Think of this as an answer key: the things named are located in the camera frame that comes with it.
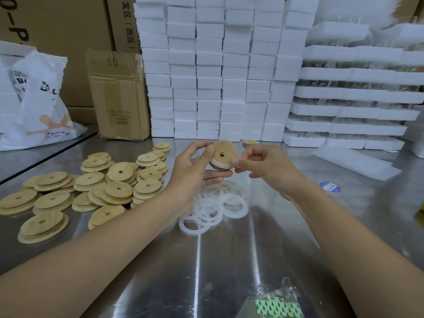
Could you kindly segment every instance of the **white plastic bag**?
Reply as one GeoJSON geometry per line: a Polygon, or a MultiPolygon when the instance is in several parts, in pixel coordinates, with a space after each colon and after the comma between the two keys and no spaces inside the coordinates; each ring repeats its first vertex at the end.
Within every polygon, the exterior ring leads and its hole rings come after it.
{"type": "Polygon", "coordinates": [[[0,138],[0,150],[19,150],[77,138],[87,128],[71,121],[59,96],[66,57],[33,51],[13,65],[22,98],[15,120],[0,138]]]}

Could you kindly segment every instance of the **stainless steel tabletop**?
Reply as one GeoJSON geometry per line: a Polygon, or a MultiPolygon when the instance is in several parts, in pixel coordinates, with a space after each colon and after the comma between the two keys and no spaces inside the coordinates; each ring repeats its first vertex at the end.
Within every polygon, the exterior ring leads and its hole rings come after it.
{"type": "MultiPolygon", "coordinates": [[[[172,145],[166,160],[170,170],[165,175],[167,184],[175,156],[192,140],[154,141],[172,145]]],[[[329,194],[374,234],[424,269],[424,229],[414,221],[424,201],[424,160],[408,151],[361,151],[390,160],[403,170],[400,176],[382,182],[310,155],[314,149],[281,146],[311,180],[339,186],[339,193],[329,194]]],[[[82,160],[91,153],[108,152],[116,162],[135,161],[151,149],[151,139],[128,142],[94,136],[1,185],[0,197],[18,191],[21,183],[34,175],[56,170],[80,174],[82,160]]],[[[250,212],[245,218],[225,219],[198,237],[184,235],[175,225],[152,241],[83,317],[235,317],[259,283],[277,289],[284,277],[289,277],[300,292],[306,317],[353,317],[341,286],[292,203],[261,179],[237,174],[230,180],[248,192],[250,212]]],[[[30,211],[0,217],[0,274],[87,231],[91,212],[65,212],[70,216],[69,226],[55,238],[35,245],[17,241],[19,227],[31,217],[30,211]]]]}
{"type": "Polygon", "coordinates": [[[25,150],[8,150],[0,152],[0,184],[26,170],[29,170],[41,162],[48,160],[51,156],[57,155],[68,148],[81,143],[96,134],[97,131],[97,127],[90,126],[86,133],[69,141],[33,147],[25,150]]]}

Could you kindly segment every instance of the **person's right hand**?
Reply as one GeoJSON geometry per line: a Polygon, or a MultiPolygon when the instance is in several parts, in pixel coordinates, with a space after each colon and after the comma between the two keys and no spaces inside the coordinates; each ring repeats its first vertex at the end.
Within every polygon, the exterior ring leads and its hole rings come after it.
{"type": "Polygon", "coordinates": [[[232,165],[236,173],[251,171],[249,177],[263,178],[287,199],[308,181],[276,145],[253,145],[241,154],[241,158],[233,159],[232,165]]]}

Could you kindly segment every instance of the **forearm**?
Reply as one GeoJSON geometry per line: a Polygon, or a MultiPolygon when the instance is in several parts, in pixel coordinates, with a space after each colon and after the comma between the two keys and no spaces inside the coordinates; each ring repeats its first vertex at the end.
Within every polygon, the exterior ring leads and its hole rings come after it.
{"type": "Polygon", "coordinates": [[[422,271],[373,235],[316,184],[302,183],[291,200],[358,317],[422,314],[422,271]]]}
{"type": "Polygon", "coordinates": [[[0,277],[0,317],[79,317],[175,220],[166,191],[0,277]]]}

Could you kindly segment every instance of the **person's left arm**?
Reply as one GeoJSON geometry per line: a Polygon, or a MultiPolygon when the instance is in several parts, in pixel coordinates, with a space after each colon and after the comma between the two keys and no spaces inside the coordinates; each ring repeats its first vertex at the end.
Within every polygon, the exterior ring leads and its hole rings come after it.
{"type": "Polygon", "coordinates": [[[194,142],[179,155],[169,184],[156,197],[1,276],[0,317],[80,317],[147,244],[190,209],[202,186],[232,175],[205,171],[211,143],[194,142]]]}

